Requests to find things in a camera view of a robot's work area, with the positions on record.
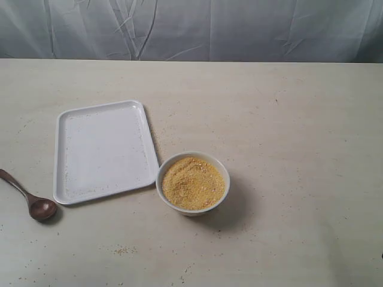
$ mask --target breadcrumbs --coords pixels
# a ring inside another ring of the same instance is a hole
[[[177,161],[165,173],[163,195],[174,205],[187,210],[201,210],[222,198],[224,180],[211,164],[195,157]]]

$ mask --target white table surface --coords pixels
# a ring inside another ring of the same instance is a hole
[[[38,196],[59,113],[126,99],[160,161],[204,151],[233,183],[198,219],[150,187],[39,224],[1,181],[0,286],[382,286],[383,65],[1,59],[0,87],[0,167]]]

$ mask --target white fabric backdrop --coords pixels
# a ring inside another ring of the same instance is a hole
[[[0,57],[383,62],[383,0],[0,0]]]

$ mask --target white rectangular tray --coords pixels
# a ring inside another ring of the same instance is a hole
[[[58,203],[145,187],[158,169],[140,102],[73,109],[57,118],[53,196]]]

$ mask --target spoon handle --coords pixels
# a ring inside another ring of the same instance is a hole
[[[30,197],[33,197],[32,194],[27,192],[25,188],[17,180],[13,178],[8,172],[6,172],[4,169],[0,169],[0,178],[8,182],[10,185],[12,185],[15,189],[19,190],[27,199]]]

